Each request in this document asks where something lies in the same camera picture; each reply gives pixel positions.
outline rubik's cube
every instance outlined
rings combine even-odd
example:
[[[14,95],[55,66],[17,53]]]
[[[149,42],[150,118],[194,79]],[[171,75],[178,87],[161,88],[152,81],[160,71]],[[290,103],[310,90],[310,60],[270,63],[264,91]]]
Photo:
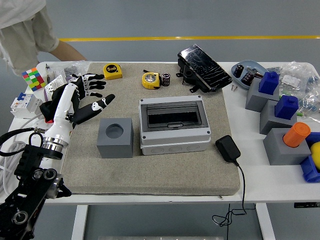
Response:
[[[33,92],[47,85],[35,67],[23,72],[22,76]]]

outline gray foam mat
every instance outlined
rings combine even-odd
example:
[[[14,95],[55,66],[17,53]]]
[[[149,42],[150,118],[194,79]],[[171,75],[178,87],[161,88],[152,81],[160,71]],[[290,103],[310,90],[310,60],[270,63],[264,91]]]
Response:
[[[88,72],[102,74],[106,62],[91,63]],[[230,126],[222,90],[190,93],[176,77],[178,64],[120,63],[123,78],[108,80],[104,90],[115,99],[96,117],[75,127],[62,167],[65,185],[73,194],[137,194],[218,196],[234,195],[240,188],[237,167],[227,163],[215,141],[230,135]],[[169,73],[170,86],[157,90],[142,86],[143,70]],[[202,95],[211,129],[211,143],[205,151],[143,155],[140,149],[139,100],[141,98]],[[96,101],[81,100],[80,107]],[[101,158],[97,148],[102,118],[132,118],[133,158]]]

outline yellow ball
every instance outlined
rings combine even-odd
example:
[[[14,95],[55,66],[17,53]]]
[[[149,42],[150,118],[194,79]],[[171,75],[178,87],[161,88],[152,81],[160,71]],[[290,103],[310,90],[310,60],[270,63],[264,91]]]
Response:
[[[314,165],[316,166],[317,169],[320,170],[320,141],[314,143],[310,147],[310,151],[311,151],[311,157],[314,161]]]

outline gray block with hole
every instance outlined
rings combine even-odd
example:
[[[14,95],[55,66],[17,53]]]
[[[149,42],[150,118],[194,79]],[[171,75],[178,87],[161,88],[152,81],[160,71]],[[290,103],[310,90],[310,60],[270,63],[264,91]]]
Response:
[[[273,95],[259,92],[260,78],[255,77],[246,95],[245,109],[261,113],[268,100],[279,101],[279,84]]]
[[[272,128],[263,140],[270,165],[299,165],[311,152],[306,140],[297,147],[289,147],[283,136],[290,128]]]
[[[134,128],[131,118],[102,118],[96,146],[103,159],[134,156]]]
[[[297,122],[294,114],[290,120],[275,116],[277,101],[268,100],[260,113],[260,134],[267,135],[271,129],[291,128]]]

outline yellow tape measure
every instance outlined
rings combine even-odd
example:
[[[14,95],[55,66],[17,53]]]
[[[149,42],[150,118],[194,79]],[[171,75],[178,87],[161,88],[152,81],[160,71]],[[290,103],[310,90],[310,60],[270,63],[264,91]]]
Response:
[[[161,86],[161,80],[159,73],[157,72],[146,72],[142,76],[142,85],[146,89],[159,89]]]
[[[103,74],[106,80],[122,78],[122,71],[118,64],[108,63],[103,67]]]

